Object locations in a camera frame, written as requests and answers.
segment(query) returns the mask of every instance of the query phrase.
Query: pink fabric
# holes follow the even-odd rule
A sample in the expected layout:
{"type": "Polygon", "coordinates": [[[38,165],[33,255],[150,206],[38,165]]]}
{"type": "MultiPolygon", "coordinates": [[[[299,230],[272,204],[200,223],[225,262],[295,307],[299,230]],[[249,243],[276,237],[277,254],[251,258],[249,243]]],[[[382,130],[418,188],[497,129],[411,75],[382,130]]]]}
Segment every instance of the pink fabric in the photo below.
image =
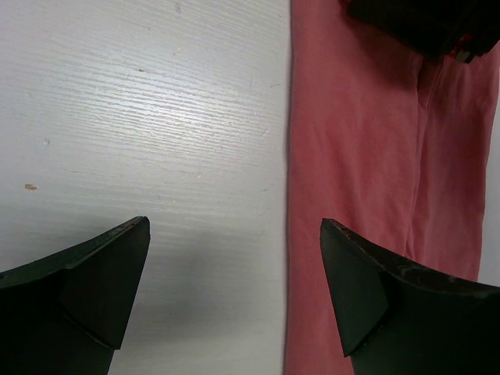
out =
{"type": "Polygon", "coordinates": [[[352,374],[320,255],[320,222],[476,280],[498,49],[433,65],[338,0],[292,0],[285,373],[352,374]]]}

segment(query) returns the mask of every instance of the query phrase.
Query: wood grain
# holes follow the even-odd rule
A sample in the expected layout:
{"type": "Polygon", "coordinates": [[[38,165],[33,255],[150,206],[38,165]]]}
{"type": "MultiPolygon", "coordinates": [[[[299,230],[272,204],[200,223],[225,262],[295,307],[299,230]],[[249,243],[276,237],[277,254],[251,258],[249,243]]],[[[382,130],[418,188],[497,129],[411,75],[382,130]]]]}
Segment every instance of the wood grain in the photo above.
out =
{"type": "Polygon", "coordinates": [[[146,215],[110,373],[280,373],[288,1],[7,2],[0,51],[0,268],[146,215]]]}

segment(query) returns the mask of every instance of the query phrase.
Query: stain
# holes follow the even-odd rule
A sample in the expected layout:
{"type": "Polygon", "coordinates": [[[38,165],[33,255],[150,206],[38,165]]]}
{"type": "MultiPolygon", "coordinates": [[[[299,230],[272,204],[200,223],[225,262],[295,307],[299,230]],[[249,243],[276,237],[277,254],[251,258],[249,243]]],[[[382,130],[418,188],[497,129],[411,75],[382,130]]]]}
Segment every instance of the stain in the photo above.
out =
{"type": "Polygon", "coordinates": [[[33,184],[25,184],[24,188],[29,191],[35,191],[38,189],[38,186],[33,184]]]}

